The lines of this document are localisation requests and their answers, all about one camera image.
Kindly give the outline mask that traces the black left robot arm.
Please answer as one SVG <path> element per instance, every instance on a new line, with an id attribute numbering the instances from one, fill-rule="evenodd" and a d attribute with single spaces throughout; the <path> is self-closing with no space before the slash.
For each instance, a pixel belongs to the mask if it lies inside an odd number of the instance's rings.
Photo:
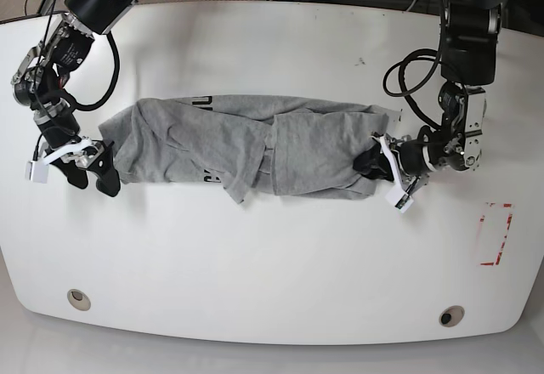
<path id="1" fill-rule="evenodd" d="M 392 139 L 378 134 L 370 150 L 354 159 L 353 168 L 368 179 L 385 179 L 396 184 L 408 180 L 402 192 L 408 196 L 418 183 L 443 167 L 458 172 L 474 170 L 480 157 L 477 138 L 481 123 L 470 113 L 483 113 L 471 97 L 484 93 L 495 80 L 496 47 L 502 28 L 502 5 L 506 0 L 437 0 L 439 44 L 437 49 L 419 48 L 390 67 L 398 73 L 399 92 L 418 119 L 423 121 L 415 139 Z M 412 88 L 405 74 L 409 64 L 429 61 L 429 73 Z M 445 79 L 438 95 L 442 110 L 436 122 L 423 113 L 413 94 L 439 71 Z"/>

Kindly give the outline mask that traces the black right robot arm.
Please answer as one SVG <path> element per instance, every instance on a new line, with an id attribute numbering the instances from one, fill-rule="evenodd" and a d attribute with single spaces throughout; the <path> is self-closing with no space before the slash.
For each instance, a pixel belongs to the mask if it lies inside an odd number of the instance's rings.
<path id="1" fill-rule="evenodd" d="M 69 184 L 84 190 L 88 175 L 102 194 L 114 197 L 121 188 L 113 164 L 113 142 L 80 134 L 76 111 L 102 107 L 113 94 L 119 74 L 120 55 L 111 33 L 113 26 L 139 0 L 65 0 L 66 11 L 50 20 L 40 43 L 31 48 L 12 77 L 15 100 L 33 112 L 40 135 L 27 163 L 25 176 L 36 183 L 48 179 L 56 167 Z M 65 88 L 71 73 L 87 58 L 94 38 L 104 36 L 113 57 L 113 72 L 105 94 L 92 104 L 81 104 Z"/>

